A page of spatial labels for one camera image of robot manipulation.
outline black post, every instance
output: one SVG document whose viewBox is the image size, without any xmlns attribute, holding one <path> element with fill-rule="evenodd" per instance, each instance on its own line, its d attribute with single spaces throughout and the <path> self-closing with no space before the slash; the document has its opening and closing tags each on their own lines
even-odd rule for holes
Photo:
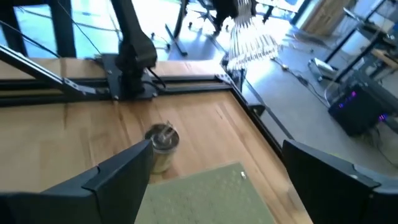
<svg viewBox="0 0 398 224">
<path fill-rule="evenodd" d="M 179 35 L 181 33 L 182 22 L 185 18 L 185 12 L 187 11 L 188 0 L 182 0 L 180 6 L 180 12 L 178 12 L 178 17 L 176 24 L 174 26 L 174 31 L 172 31 L 173 27 L 169 27 L 167 24 L 165 25 L 166 31 L 169 34 L 170 38 L 173 41 L 173 44 L 177 47 L 177 50 L 180 52 L 182 56 L 187 56 L 188 52 L 185 50 L 185 47 L 182 45 L 179 40 Z"/>
<path fill-rule="evenodd" d="M 377 75 L 380 74 L 386 68 L 387 64 L 384 62 L 380 62 L 380 64 L 376 66 L 376 69 L 369 74 L 369 78 L 374 80 L 377 77 Z"/>
<path fill-rule="evenodd" d="M 325 63 L 329 63 L 329 61 L 337 54 L 337 52 L 342 48 L 343 45 L 347 42 L 347 40 L 354 34 L 354 32 L 357 30 L 357 27 L 354 27 L 351 29 L 351 31 L 344 37 L 342 41 L 333 49 L 333 51 L 328 55 L 328 57 L 325 60 Z"/>
<path fill-rule="evenodd" d="M 298 9 L 297 13 L 294 15 L 293 19 L 290 20 L 290 24 L 296 25 L 297 21 L 299 18 L 302 16 L 304 11 L 307 9 L 308 5 L 310 4 L 312 0 L 304 0 L 303 4 L 300 6 Z"/>
<path fill-rule="evenodd" d="M 356 63 L 358 63 L 361 58 L 363 58 L 365 55 L 370 53 L 374 46 L 384 37 L 384 34 L 379 34 L 376 38 L 372 40 L 372 42 L 363 50 L 356 58 L 353 60 L 347 67 L 345 67 L 338 75 L 337 78 L 335 79 L 335 82 L 339 83 L 341 79 L 354 67 Z"/>
<path fill-rule="evenodd" d="M 366 16 L 365 21 L 364 22 L 368 22 L 369 18 L 384 4 L 386 0 L 382 0 L 379 2 L 379 4 L 370 11 L 370 13 Z M 333 49 L 333 51 L 330 53 L 330 55 L 326 58 L 325 62 L 328 63 L 334 56 L 335 54 L 340 50 L 340 48 L 342 48 L 342 46 L 347 42 L 347 40 L 351 37 L 351 35 L 354 34 L 355 30 L 358 27 L 355 27 L 354 29 L 352 29 L 348 35 L 338 44 L 337 47 L 335 47 Z"/>
<path fill-rule="evenodd" d="M 14 8 L 12 6 L 5 5 L 0 9 L 0 20 L 9 24 L 18 31 L 21 31 L 19 28 L 17 17 L 14 12 Z M 27 56 L 23 37 L 15 30 L 12 30 L 10 27 L 7 26 L 2 26 L 2 31 L 4 32 L 8 47 L 12 50 L 15 50 L 16 52 L 20 52 L 24 56 Z"/>
<path fill-rule="evenodd" d="M 71 0 L 56 0 L 49 2 L 55 41 L 57 42 L 57 52 L 61 57 L 76 57 L 73 23 L 69 17 L 69 15 L 72 16 L 72 4 L 70 1 Z"/>
<path fill-rule="evenodd" d="M 262 17 L 262 23 L 266 23 L 269 17 L 272 15 L 272 11 L 274 10 L 274 6 L 268 6 L 267 12 Z"/>
</svg>

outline wooden tabletop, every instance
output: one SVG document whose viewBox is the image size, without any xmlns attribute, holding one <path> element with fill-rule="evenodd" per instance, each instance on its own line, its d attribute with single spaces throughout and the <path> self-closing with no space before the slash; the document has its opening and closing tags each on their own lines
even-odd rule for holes
<svg viewBox="0 0 398 224">
<path fill-rule="evenodd" d="M 89 61 L 36 61 L 66 77 L 104 76 Z M 0 69 L 3 78 L 26 77 L 4 65 Z M 203 75 L 222 69 L 213 61 L 159 62 L 156 72 Z M 285 167 L 227 91 L 130 103 L 1 108 L 0 190 L 45 190 L 135 144 L 151 125 L 166 121 L 176 127 L 181 140 L 171 168 L 152 175 L 152 183 L 239 161 L 276 223 L 311 223 Z"/>
<path fill-rule="evenodd" d="M 380 50 L 380 49 L 373 49 L 372 54 L 377 57 L 378 59 L 382 60 L 384 63 L 386 63 L 389 67 L 392 69 L 397 69 L 398 68 L 398 61 L 393 60 L 389 57 L 385 56 L 386 51 L 385 50 Z"/>
</svg>

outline floor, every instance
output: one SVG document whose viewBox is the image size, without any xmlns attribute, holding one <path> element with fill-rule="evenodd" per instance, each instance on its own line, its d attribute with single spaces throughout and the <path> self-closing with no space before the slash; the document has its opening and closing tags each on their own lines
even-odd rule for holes
<svg viewBox="0 0 398 224">
<path fill-rule="evenodd" d="M 96 1 L 94 7 L 93 0 L 73 1 L 73 18 L 77 22 L 114 29 L 108 16 L 106 2 Z M 160 37 L 169 39 L 164 24 L 172 24 L 176 20 L 177 13 L 170 12 L 177 12 L 179 6 L 159 0 L 134 1 L 134 6 L 142 30 L 147 35 L 155 32 L 160 40 L 155 45 L 158 47 L 164 46 L 164 42 Z M 49 10 L 45 7 L 30 7 L 29 10 L 49 15 Z M 22 31 L 31 38 L 38 40 L 41 44 L 56 50 L 53 33 L 49 29 L 52 26 L 50 19 L 38 17 L 20 9 L 17 9 L 17 11 Z M 180 40 L 187 49 L 188 56 L 182 57 L 177 49 L 172 47 L 170 52 L 159 49 L 159 60 L 220 60 L 222 58 L 224 50 L 228 49 L 229 34 L 222 32 L 214 40 L 211 38 L 211 24 L 196 20 L 196 16 L 197 14 L 191 11 L 188 13 L 180 35 Z M 188 23 L 191 21 L 193 22 L 193 28 L 189 30 Z M 269 30 L 279 30 L 280 35 L 278 38 L 284 45 L 289 46 L 285 47 L 280 53 L 280 60 L 292 70 L 295 70 L 296 73 L 309 80 L 314 89 L 323 96 L 325 86 L 317 83 L 312 73 L 308 70 L 307 62 L 313 57 L 325 58 L 330 50 L 319 45 L 296 42 L 292 41 L 291 38 L 286 38 L 285 33 L 289 32 L 290 26 L 285 21 L 270 19 L 267 21 L 266 26 Z M 82 27 L 82 29 L 92 39 L 100 52 L 117 52 L 118 38 L 115 32 L 94 30 L 87 27 Z M 75 29 L 75 40 L 78 57 L 92 57 L 97 54 L 94 47 L 77 29 Z M 0 43 L 4 43 L 4 38 L 0 38 Z M 30 57 L 50 57 L 48 53 L 31 45 L 28 47 L 28 52 Z M 336 56 L 332 61 L 332 64 L 337 67 L 343 67 L 346 63 L 347 61 L 343 54 Z M 348 137 L 329 116 L 324 102 L 317 99 L 296 78 L 284 72 L 275 62 L 268 61 L 251 65 L 248 70 L 247 80 L 297 141 L 374 169 L 380 173 L 398 176 L 398 169 L 391 165 L 377 149 L 368 146 L 360 139 Z M 247 88 L 244 89 L 244 94 L 247 94 L 249 98 L 252 96 Z M 262 120 L 280 142 L 287 138 L 268 113 L 263 115 Z M 394 158 L 390 158 L 390 160 L 398 159 L 397 156 L 392 156 Z"/>
</svg>

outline office chair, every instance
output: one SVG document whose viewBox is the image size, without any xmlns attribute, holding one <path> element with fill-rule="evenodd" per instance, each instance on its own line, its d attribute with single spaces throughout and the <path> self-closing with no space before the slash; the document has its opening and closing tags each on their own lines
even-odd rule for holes
<svg viewBox="0 0 398 224">
<path fill-rule="evenodd" d="M 199 2 L 200 6 L 205 9 L 205 12 L 196 11 L 196 10 L 193 10 L 193 11 L 200 14 L 200 17 L 198 17 L 197 19 L 203 19 L 203 21 L 206 21 L 206 19 L 208 19 L 213 24 L 213 26 L 215 28 L 215 33 L 220 33 L 223 21 L 226 17 L 221 20 L 219 16 L 217 18 L 210 14 L 210 11 L 216 11 L 217 1 L 218 0 L 213 0 L 213 1 L 197 0 L 197 2 Z M 191 29 L 192 25 L 193 25 L 193 22 L 189 22 L 188 28 Z"/>
</svg>

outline green cutting mat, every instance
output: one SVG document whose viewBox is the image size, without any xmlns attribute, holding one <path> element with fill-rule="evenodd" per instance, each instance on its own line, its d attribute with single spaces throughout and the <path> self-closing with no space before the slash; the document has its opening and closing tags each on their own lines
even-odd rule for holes
<svg viewBox="0 0 398 224">
<path fill-rule="evenodd" d="M 138 224 L 272 224 L 270 211 L 239 163 L 149 185 Z"/>
</svg>

